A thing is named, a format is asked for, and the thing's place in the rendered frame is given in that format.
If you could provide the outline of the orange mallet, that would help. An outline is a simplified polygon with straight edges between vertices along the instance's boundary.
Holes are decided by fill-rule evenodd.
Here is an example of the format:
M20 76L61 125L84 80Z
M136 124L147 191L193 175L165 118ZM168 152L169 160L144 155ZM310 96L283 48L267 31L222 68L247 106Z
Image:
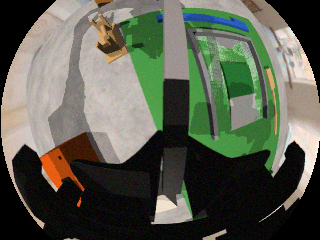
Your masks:
M108 4L109 1L113 1L113 0L95 0L95 3L97 7L103 7L103 5Z

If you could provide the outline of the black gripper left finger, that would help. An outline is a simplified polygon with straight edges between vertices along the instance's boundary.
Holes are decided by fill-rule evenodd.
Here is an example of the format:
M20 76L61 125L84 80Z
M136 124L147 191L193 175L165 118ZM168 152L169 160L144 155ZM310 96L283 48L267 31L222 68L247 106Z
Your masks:
M83 187L115 195L140 197L145 213L155 223L157 193L160 185L161 129L148 143L123 164L92 160L71 161L71 171Z

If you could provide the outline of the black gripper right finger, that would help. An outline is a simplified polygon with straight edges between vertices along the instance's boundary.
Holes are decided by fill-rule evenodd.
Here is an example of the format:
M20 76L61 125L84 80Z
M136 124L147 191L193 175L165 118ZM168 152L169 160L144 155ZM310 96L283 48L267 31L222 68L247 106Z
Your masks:
M240 157L227 157L188 135L184 181L193 219L207 215L207 209L228 188L235 177L265 165L269 149Z

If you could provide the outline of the green rectangular mat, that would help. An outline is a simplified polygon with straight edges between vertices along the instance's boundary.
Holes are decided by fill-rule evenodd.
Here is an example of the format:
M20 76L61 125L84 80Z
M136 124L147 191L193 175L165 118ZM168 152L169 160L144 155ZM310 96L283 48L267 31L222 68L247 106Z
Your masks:
M245 124L243 127L231 131L231 108L229 108L229 101L227 107L225 104L219 104L219 111L225 111L219 113L219 119L223 119L223 123L219 123L219 140L212 140L211 129L209 129L209 113L207 100L205 100L203 83L201 83L201 76L195 56L191 45L189 45L187 37L187 48L188 48L188 67L189 67L189 131L188 135L192 139L199 140L201 144L207 145L207 147L213 149L213 151L221 153L221 155L227 157L240 157L245 155L251 155L251 153L265 151L269 149L271 156L265 163L264 167L268 168L268 172L271 171L273 161L275 161L276 148L279 144L279 129L280 129L280 103L279 103L279 88L277 88L275 71L273 71L271 60L267 49L265 49L263 41L259 33L256 32L255 27L251 24L249 19L240 17L239 15L233 15L233 13L217 11L217 9L204 9L204 8L183 8L183 13L199 13L199 15L211 15L217 17L223 17L225 20L237 19L244 21L247 25L249 32L241 31L241 29L228 27L228 25L221 25L216 23L205 23L205 21L184 21L185 29L196 28L196 29L216 29L216 31L225 31L236 33L236 35L251 37L253 45L255 45L257 55L259 55L261 67L264 71L265 84L267 84L267 96L268 96L268 119L263 117L263 97L261 93L255 88L255 99L257 101L256 108L260 108L260 112L257 112L257 119L251 124ZM161 15L163 9L157 12L143 13L143 15L137 15L131 17L131 19L121 21L121 32L123 32L125 45L127 45L129 56L132 57L133 68L135 68L136 76L139 77L140 87L143 89L145 100L151 109L153 116L153 124L155 124L156 131L161 129L163 131L163 23L157 21L157 15ZM232 20L231 20L232 21ZM208 41L196 40L199 44L200 52L205 55L212 55L211 48L213 43ZM240 41L241 53L245 52L245 43ZM244 45L244 47L243 47ZM237 49L240 49L237 48ZM244 49L243 49L244 48ZM203 51L204 49L204 51ZM209 79L211 83L220 83L220 80L216 80L215 71L221 60L221 64L243 64L244 57L247 55L241 55L240 52L233 52L233 49L228 48L232 55L228 55L228 52L220 52L220 55L213 53L213 63L211 59L205 59L205 65L207 60L211 61L208 64L208 69L211 67L209 73ZM208 52L211 51L211 52ZM223 56L221 56L223 53ZM220 60L217 60L220 57ZM235 59L233 59L235 57ZM216 63L217 60L217 63ZM244 60L245 64L245 60ZM213 69L215 65L215 69ZM275 83L275 99L276 99L276 112L277 112L277 131L275 132L275 111L273 111L273 97L272 91L269 91L267 75L265 75L265 69L271 68L273 83ZM220 127L223 127L221 132Z

